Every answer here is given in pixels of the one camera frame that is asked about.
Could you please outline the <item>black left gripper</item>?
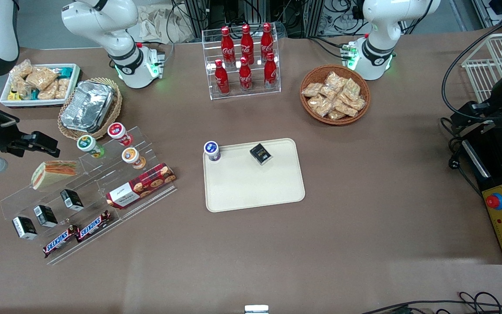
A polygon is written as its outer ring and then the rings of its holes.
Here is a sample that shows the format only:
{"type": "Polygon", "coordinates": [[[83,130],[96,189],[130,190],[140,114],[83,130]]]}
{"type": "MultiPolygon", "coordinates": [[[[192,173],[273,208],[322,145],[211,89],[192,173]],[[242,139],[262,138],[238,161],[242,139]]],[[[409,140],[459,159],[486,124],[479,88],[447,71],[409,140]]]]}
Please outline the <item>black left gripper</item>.
{"type": "Polygon", "coordinates": [[[452,127],[455,130],[488,120],[498,126],[502,125],[502,78],[495,83],[488,99],[482,103],[466,102],[458,111],[450,117],[452,127]]]}

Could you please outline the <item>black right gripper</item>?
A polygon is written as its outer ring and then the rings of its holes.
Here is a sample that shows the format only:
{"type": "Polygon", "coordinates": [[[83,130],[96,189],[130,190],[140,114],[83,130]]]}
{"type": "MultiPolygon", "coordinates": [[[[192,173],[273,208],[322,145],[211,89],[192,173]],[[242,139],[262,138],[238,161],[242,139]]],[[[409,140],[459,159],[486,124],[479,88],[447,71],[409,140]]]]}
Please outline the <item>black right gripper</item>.
{"type": "Polygon", "coordinates": [[[9,153],[16,157],[24,157],[25,151],[42,152],[52,157],[59,157],[58,148],[53,147],[54,139],[40,132],[26,134],[18,129],[19,119],[0,110],[0,152],[9,153]]]}

